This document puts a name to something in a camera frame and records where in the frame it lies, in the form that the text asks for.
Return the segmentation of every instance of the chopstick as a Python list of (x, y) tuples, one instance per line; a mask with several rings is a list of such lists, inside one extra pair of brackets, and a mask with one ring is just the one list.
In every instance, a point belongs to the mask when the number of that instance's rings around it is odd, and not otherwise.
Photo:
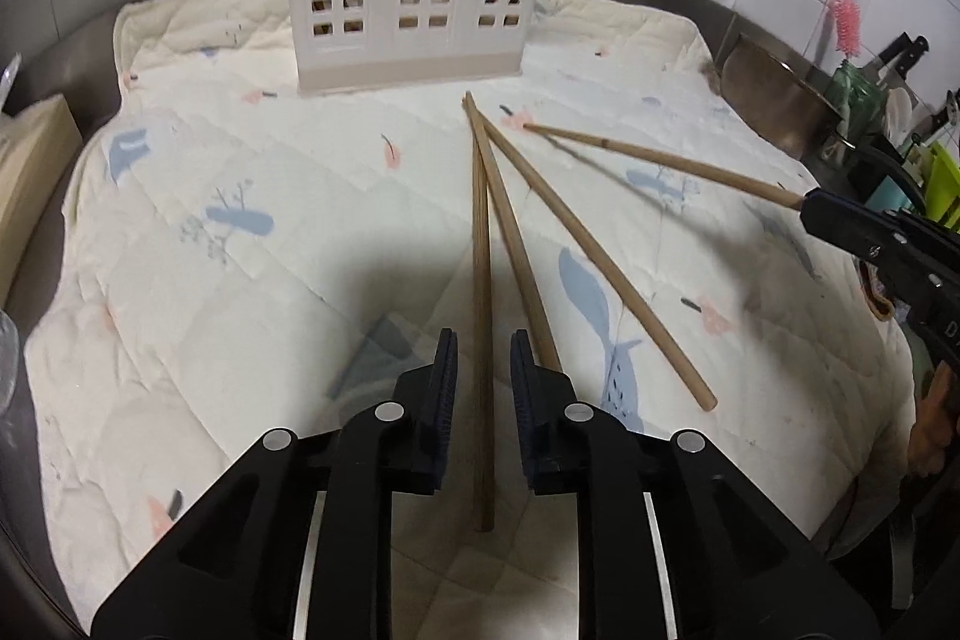
[(621, 271), (620, 267), (616, 266), (616, 263), (608, 256), (606, 250), (601, 247), (600, 242), (594, 239), (593, 235), (587, 231), (587, 227), (573, 214), (573, 210), (547, 185), (546, 180), (544, 180), (544, 178), (539, 175), (539, 172), (520, 154), (520, 151), (514, 148), (514, 145), (511, 145), (506, 137), (493, 127), (491, 121), (488, 121), (486, 118), (483, 118), (483, 120), (487, 134), (493, 140), (493, 143), (500, 148), (510, 163), (523, 175), (523, 178), (527, 181), (530, 188), (536, 191), (536, 194), (544, 201), (546, 206), (550, 208), (550, 211), (557, 217), (557, 220), (563, 223), (563, 227), (570, 232), (573, 239), (576, 239), (577, 244), (579, 244), (580, 248), (587, 255), (587, 258), (589, 258), (593, 265), (599, 269), (600, 273), (607, 278), (607, 282), (610, 283), (613, 290), (617, 292), (627, 309), (640, 321), (640, 325), (642, 325), (646, 333), (650, 335), (650, 338), (654, 340), (656, 347), (661, 349), (661, 353), (664, 354), (666, 360), (670, 362), (670, 365), (676, 370), (677, 374), (680, 375), (680, 379), (689, 389), (690, 393), (693, 394), (693, 398), (697, 400), (697, 404), (700, 405), (702, 410), (707, 412), (713, 410), (717, 406), (716, 396), (713, 395), (713, 392), (709, 389), (706, 381), (700, 376), (696, 367), (686, 357), (683, 350), (680, 349), (680, 345), (675, 342), (673, 336), (666, 330), (664, 324), (661, 323), (661, 319), (656, 317), (654, 311), (650, 309), (650, 305), (640, 296), (640, 292), (638, 292), (630, 280), (627, 279), (627, 276)]
[(536, 277), (534, 277), (533, 268), (530, 266), (527, 249), (523, 245), (523, 236), (520, 234), (520, 226), (517, 225), (517, 216), (514, 215), (514, 209), (510, 205), (510, 196), (507, 196), (503, 177), (496, 165), (490, 139), (487, 137), (485, 128), (490, 124), (477, 109), (470, 92), (467, 92), (467, 95), (464, 96), (464, 111), (467, 112), (473, 138), (476, 140), (480, 157), (483, 159), (484, 170), (487, 174), (487, 187), (490, 189), (490, 196), (493, 199), (493, 210), (496, 212), (500, 231), (503, 233), (503, 241), (507, 245), (507, 254), (510, 256), (510, 264), (514, 268), (517, 287), (520, 288), (520, 299), (523, 302), (523, 311), (530, 326), (530, 335), (536, 347), (536, 355), (541, 362), (541, 366), (555, 372), (562, 372), (560, 354), (557, 353), (557, 344), (554, 342), (553, 333), (550, 330), (550, 321), (546, 316), (544, 300), (539, 295), (539, 287), (536, 287)]
[(746, 175), (738, 175), (736, 172), (730, 172), (720, 167), (714, 167), (709, 164), (702, 164), (699, 161), (691, 161), (689, 158), (683, 158), (673, 153), (662, 152), (651, 148), (642, 148), (640, 145), (631, 145), (626, 142), (618, 142), (605, 137), (595, 137), (592, 134), (582, 134), (579, 131), (566, 131), (563, 128), (553, 128), (549, 125), (526, 124), (523, 126), (527, 131), (533, 131), (544, 137), (560, 137), (561, 139), (570, 139), (582, 145), (589, 145), (592, 148), (601, 148), (603, 150), (613, 150), (613, 152), (629, 155), (631, 158), (637, 158), (640, 161), (647, 161), (651, 164), (659, 164), (661, 167), (686, 172), (694, 177), (703, 177), (704, 180), (710, 180), (720, 185), (726, 185), (743, 194), (757, 196), (758, 199), (766, 199), (781, 207), (790, 210), (800, 210), (803, 206), (805, 196), (794, 194), (793, 191), (786, 191), (769, 183), (755, 180)]
[(473, 387), (476, 442), (473, 501), (477, 530), (493, 529), (496, 466), (493, 432), (493, 281), (490, 263), (490, 208), (487, 172), (480, 145), (473, 143)]

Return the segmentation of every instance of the quilted mat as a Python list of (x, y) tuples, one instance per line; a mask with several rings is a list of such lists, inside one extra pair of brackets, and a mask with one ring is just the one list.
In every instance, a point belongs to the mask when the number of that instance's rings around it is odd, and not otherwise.
[(657, 437), (707, 434), (813, 535), (860, 476), (847, 533), (896, 500), (909, 351), (850, 258), (795, 213), (525, 121), (669, 150), (791, 191), (815, 183), (712, 92), (693, 23), (539, 0), (522, 76), (301, 97), (287, 0), (153, 0), (114, 33), (120, 114), (64, 203), (64, 268), (30, 339), (56, 564), (89, 626), (109, 591), (258, 437), (339, 427), (459, 335), (445, 486), (398, 497), (398, 638), (577, 635), (575, 501), (529, 496), (509, 389), (525, 326), (493, 225), (497, 516), (472, 530), (472, 137), (466, 90), (568, 202), (698, 367), (703, 413), (500, 158), (563, 369)]

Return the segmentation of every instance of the pink leaf pattern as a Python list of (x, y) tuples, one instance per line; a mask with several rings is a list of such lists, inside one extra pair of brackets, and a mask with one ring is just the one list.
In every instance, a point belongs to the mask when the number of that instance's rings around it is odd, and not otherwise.
[(400, 168), (400, 150), (398, 150), (389, 139), (383, 136), (383, 134), (380, 134), (380, 138), (384, 142), (383, 158), (387, 162), (387, 169), (399, 169)]
[(515, 112), (512, 115), (504, 115), (501, 119), (500, 124), (506, 128), (512, 128), (515, 131), (522, 131), (523, 126), (528, 124), (528, 122), (534, 121), (534, 116), (530, 114), (530, 111), (524, 107), (519, 112)]
[(733, 330), (733, 324), (718, 313), (707, 297), (701, 297), (697, 302), (704, 316), (704, 331), (710, 336), (721, 336)]
[(166, 507), (162, 506), (155, 497), (147, 496), (147, 509), (150, 510), (150, 526), (154, 531), (154, 539), (158, 540), (171, 530), (174, 522), (167, 515)]

